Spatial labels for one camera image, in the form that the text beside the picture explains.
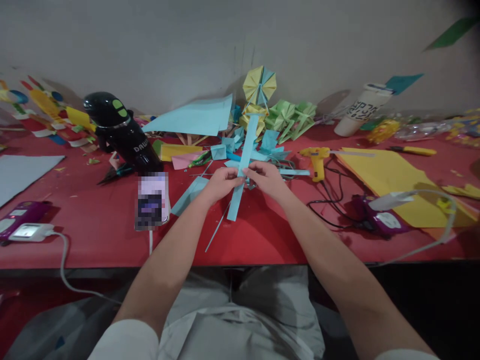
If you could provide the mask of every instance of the pink paper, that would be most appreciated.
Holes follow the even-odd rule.
[[[205,150],[202,150],[202,151],[192,152],[188,154],[172,156],[171,162],[173,163],[173,168],[175,170],[186,169],[189,167],[189,165],[192,163],[193,160],[198,159],[199,156],[205,152],[206,152]]]

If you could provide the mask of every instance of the white shirt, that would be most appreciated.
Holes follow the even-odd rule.
[[[249,308],[228,305],[187,314],[163,330],[161,341],[146,323],[127,319],[112,324],[89,360],[314,359],[312,350],[290,329]],[[407,349],[387,351],[376,360],[438,360]]]

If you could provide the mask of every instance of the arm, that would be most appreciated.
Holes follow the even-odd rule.
[[[238,170],[218,169],[141,267],[114,323],[137,319],[162,335],[167,315],[192,267],[200,233],[210,206],[243,184]]]
[[[255,161],[245,169],[276,200],[315,276],[331,296],[361,360],[393,349],[434,354],[392,303],[370,270],[291,191],[272,164]]]

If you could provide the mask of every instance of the person's left hand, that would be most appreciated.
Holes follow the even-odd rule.
[[[245,183],[244,177],[237,177],[239,170],[235,167],[221,167],[212,177],[198,197],[204,199],[209,206],[228,195],[235,187]]]

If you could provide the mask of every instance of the purple device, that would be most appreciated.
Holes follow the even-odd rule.
[[[0,241],[7,241],[10,235],[24,223],[36,223],[50,210],[47,201],[23,201],[7,216],[0,220]]]
[[[375,199],[376,197],[373,196],[353,195],[351,197],[351,205],[355,211],[368,222],[363,224],[365,228],[385,239],[410,231],[410,228],[393,211],[373,210],[369,203]]]

